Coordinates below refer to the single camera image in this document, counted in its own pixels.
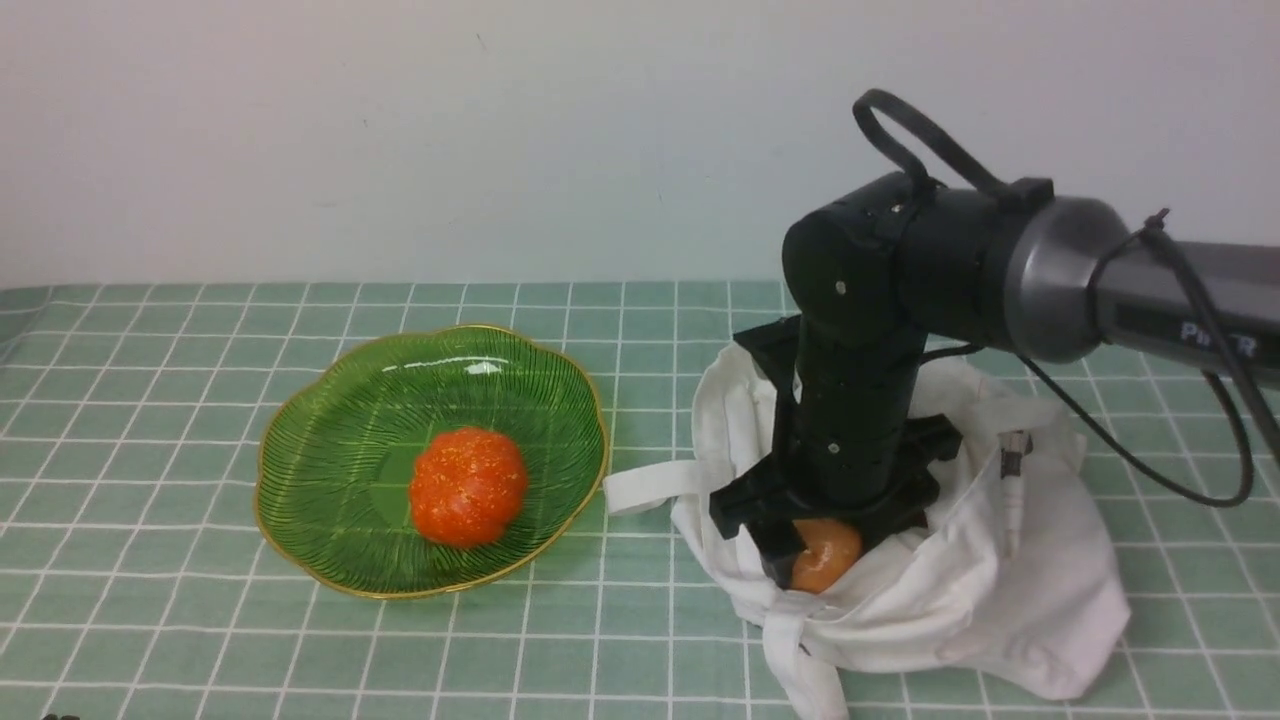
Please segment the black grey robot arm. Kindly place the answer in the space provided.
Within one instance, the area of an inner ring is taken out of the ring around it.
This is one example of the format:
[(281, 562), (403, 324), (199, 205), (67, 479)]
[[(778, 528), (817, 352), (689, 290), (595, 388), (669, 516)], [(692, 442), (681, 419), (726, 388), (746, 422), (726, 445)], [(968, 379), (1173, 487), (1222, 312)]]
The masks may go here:
[(1260, 396), (1277, 387), (1275, 247), (1176, 243), (1162, 217), (1130, 231), (1048, 179), (1011, 190), (1005, 204), (896, 172), (785, 236), (797, 313), (733, 337), (776, 388), (771, 448), (710, 497), (718, 532), (748, 530), (778, 587), (806, 548), (799, 520), (844, 521), (864, 550), (923, 525), (940, 497), (928, 468), (961, 443), (956, 421), (908, 415), (932, 334), (1033, 370), (1116, 345), (1229, 375), (1277, 446)]

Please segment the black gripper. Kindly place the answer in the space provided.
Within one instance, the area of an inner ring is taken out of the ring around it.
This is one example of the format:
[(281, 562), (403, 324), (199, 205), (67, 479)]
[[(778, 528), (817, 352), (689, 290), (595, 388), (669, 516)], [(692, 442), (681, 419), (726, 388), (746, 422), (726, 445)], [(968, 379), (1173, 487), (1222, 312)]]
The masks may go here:
[(940, 498), (931, 464), (957, 455), (960, 434), (943, 415), (910, 418), (925, 334), (906, 325), (851, 346), (799, 315), (739, 331), (733, 345), (774, 391), (765, 456), (710, 495), (726, 539), (748, 530), (762, 568), (794, 587), (804, 539), (792, 521), (833, 518), (865, 550), (924, 529)]

